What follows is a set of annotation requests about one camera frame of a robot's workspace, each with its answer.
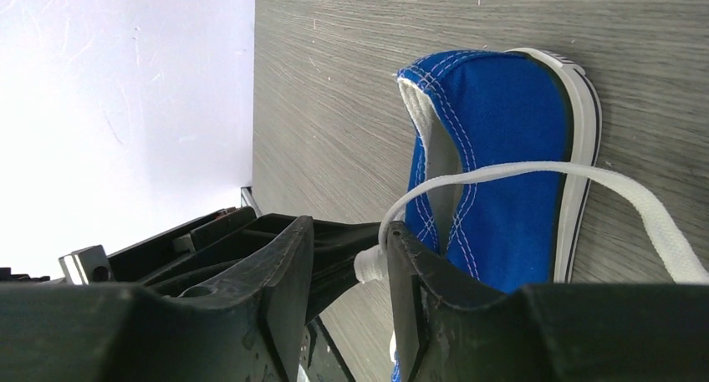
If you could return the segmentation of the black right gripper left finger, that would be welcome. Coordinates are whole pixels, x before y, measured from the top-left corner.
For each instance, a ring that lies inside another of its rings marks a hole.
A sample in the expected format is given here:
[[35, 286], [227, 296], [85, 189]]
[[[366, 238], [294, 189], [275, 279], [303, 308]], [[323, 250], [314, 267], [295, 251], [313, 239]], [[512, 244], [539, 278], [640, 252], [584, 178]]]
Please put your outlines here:
[[4, 381], [294, 381], [314, 222], [175, 298], [131, 283], [1, 286]]

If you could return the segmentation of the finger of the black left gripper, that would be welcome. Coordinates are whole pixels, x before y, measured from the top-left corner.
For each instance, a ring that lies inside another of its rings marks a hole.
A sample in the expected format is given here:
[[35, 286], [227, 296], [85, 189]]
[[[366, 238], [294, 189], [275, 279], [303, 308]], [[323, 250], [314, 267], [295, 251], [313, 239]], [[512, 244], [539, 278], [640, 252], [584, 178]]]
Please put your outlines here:
[[[170, 249], [187, 236], [194, 252], [179, 257], [140, 280], [162, 295], [179, 296], [241, 262], [270, 243], [295, 220], [294, 216], [253, 213], [220, 213], [209, 222], [188, 227], [166, 240]], [[355, 256], [375, 245], [377, 223], [344, 224], [315, 220], [314, 260], [305, 322], [316, 319], [331, 303], [358, 283]]]

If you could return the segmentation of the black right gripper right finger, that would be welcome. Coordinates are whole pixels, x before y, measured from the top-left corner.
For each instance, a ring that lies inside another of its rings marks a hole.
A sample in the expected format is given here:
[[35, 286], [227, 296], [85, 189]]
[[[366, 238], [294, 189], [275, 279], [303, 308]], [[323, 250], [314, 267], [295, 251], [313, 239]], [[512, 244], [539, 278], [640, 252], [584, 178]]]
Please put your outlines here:
[[501, 293], [390, 226], [404, 381], [705, 381], [708, 289], [532, 284]]

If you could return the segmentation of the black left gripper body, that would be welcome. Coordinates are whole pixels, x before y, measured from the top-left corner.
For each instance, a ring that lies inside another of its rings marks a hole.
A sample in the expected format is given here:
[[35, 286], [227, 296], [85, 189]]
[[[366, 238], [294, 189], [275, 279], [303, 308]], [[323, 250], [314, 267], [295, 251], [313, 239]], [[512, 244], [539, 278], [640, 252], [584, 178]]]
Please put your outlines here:
[[87, 285], [102, 282], [148, 283], [170, 265], [188, 258], [257, 218], [250, 206], [230, 207], [198, 217], [113, 254], [101, 245], [59, 258], [65, 282]]

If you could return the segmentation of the blue canvas sneaker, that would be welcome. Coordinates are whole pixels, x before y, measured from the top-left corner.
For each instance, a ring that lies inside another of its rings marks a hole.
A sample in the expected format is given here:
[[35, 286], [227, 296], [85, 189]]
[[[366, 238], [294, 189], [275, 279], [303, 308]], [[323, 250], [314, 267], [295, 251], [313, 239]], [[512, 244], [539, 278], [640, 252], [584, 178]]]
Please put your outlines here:
[[410, 187], [507, 163], [596, 162], [599, 98], [583, 69], [554, 53], [434, 53], [397, 81], [416, 130]]

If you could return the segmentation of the white shoelace of sneaker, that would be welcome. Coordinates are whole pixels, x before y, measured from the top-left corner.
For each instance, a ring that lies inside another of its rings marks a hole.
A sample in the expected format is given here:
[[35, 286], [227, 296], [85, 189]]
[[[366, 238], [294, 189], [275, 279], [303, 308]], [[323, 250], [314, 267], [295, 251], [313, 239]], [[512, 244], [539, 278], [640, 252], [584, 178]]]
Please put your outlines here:
[[385, 214], [378, 244], [356, 257], [355, 275], [362, 283], [386, 276], [388, 229], [401, 220], [425, 247], [490, 287], [564, 283], [591, 182], [637, 210], [674, 282], [707, 283], [707, 270], [654, 193], [613, 171], [555, 161], [486, 166], [415, 184]]

